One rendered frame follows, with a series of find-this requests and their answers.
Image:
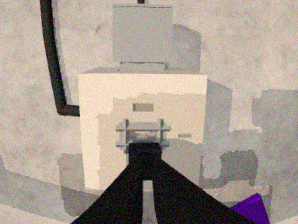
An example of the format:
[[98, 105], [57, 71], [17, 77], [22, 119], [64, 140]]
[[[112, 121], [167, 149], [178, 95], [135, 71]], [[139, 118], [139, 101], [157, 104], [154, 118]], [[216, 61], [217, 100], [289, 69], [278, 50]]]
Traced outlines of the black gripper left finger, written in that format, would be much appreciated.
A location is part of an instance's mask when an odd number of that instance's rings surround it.
[[144, 172], [142, 161], [130, 161], [117, 179], [71, 224], [141, 224]]

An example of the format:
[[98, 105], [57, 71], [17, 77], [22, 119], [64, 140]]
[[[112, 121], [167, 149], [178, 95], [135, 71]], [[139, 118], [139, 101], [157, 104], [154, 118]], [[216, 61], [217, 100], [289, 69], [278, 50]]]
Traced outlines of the purple flat rectangular block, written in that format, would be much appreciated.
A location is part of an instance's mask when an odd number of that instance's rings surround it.
[[261, 194], [255, 193], [253, 196], [247, 197], [246, 200], [231, 206], [230, 209], [242, 214], [243, 217], [247, 217], [251, 221], [257, 222], [257, 224], [270, 224]]

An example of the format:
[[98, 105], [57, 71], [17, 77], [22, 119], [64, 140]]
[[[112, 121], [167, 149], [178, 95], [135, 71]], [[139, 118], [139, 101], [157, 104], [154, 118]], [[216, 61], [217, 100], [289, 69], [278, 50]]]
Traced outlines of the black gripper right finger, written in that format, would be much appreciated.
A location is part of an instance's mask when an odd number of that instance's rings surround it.
[[157, 224], [257, 224], [227, 208], [164, 160], [154, 160]]

